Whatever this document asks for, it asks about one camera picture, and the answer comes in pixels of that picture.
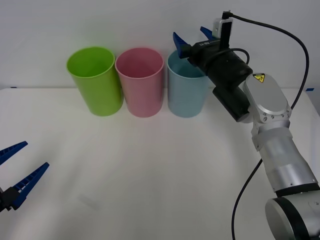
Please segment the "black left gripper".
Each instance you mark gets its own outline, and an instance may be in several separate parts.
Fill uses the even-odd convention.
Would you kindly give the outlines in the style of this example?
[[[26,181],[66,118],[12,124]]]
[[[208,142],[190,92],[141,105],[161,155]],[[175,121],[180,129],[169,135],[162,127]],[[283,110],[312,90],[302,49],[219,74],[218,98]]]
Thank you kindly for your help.
[[[23,141],[0,150],[0,165],[5,163],[9,158],[27,145],[28,143]],[[9,187],[5,191],[0,188],[0,212],[4,209],[7,209],[8,211],[11,209],[17,210],[26,200],[28,194],[35,187],[49,166],[49,163],[45,162],[14,186]]]

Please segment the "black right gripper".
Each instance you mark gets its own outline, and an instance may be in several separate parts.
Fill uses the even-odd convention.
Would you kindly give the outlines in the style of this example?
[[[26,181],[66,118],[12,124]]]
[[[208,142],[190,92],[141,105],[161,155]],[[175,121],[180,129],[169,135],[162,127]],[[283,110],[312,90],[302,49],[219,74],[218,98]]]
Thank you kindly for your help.
[[[180,59],[188,58],[189,62],[198,67],[206,75],[230,68],[229,48],[220,48],[221,40],[213,39],[212,31],[201,26],[200,31],[211,40],[197,42],[194,45],[186,43],[176,32],[172,37]]]

